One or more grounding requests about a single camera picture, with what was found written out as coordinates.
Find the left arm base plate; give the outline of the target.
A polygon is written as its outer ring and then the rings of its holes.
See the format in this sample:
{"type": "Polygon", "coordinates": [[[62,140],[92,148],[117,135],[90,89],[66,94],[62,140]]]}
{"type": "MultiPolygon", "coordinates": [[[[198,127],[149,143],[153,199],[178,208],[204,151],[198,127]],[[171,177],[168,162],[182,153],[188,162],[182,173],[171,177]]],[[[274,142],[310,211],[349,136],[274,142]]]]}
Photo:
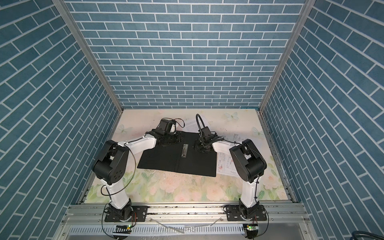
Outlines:
{"type": "Polygon", "coordinates": [[[144,222],[147,217],[148,206],[128,206],[118,210],[111,205],[105,209],[105,222],[144,222]]]}

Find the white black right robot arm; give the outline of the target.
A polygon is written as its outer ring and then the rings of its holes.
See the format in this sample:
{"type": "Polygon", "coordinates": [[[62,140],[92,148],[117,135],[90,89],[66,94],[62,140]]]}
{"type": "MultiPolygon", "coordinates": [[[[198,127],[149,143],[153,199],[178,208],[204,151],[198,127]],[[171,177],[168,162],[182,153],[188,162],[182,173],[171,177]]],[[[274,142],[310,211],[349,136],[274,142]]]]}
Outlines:
{"type": "Polygon", "coordinates": [[[264,175],[267,163],[252,140],[246,139],[236,143],[214,135],[195,140],[195,148],[203,152],[214,151],[232,157],[236,171],[243,180],[239,199],[240,214],[246,220],[254,218],[259,208],[257,197],[259,179],[264,175]]]}

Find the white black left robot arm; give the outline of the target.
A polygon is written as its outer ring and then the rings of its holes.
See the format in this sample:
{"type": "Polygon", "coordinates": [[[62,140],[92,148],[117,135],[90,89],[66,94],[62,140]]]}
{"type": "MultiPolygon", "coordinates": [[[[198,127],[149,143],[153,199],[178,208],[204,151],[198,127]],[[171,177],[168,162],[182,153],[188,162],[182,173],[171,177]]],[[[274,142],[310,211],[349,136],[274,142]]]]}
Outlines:
{"type": "Polygon", "coordinates": [[[128,183],[125,184],[123,180],[129,157],[133,157],[134,171],[136,171],[136,154],[153,149],[159,144],[179,143],[182,139],[180,131],[164,135],[156,131],[150,131],[135,140],[121,142],[108,140],[104,144],[92,171],[101,180],[105,188],[105,190],[101,190],[101,194],[110,198],[107,210],[115,221],[127,222],[133,218],[132,201],[125,189],[131,183],[135,174],[131,176],[128,183]]]}

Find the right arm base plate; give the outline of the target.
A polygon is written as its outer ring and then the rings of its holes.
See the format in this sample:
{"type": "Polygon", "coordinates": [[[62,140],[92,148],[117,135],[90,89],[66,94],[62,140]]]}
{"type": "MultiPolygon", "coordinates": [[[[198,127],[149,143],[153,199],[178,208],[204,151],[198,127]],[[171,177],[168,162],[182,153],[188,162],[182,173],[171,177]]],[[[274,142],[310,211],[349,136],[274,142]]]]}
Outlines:
{"type": "Polygon", "coordinates": [[[235,221],[266,221],[268,219],[267,212],[263,205],[256,204],[251,208],[244,205],[224,205],[224,213],[227,220],[235,221]]]}

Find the orange file folder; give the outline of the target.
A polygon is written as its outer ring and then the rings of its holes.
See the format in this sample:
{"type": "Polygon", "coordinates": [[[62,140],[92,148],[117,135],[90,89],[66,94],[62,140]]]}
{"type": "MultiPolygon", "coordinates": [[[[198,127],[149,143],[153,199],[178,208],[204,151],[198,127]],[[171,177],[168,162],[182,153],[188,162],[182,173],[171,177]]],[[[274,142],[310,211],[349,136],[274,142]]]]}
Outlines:
{"type": "Polygon", "coordinates": [[[177,132],[184,137],[181,143],[166,147],[155,145],[154,148],[143,151],[138,168],[215,177],[217,153],[201,153],[194,150],[195,140],[200,138],[198,133],[177,132]],[[183,144],[189,145],[186,158],[181,157],[183,144]]]}

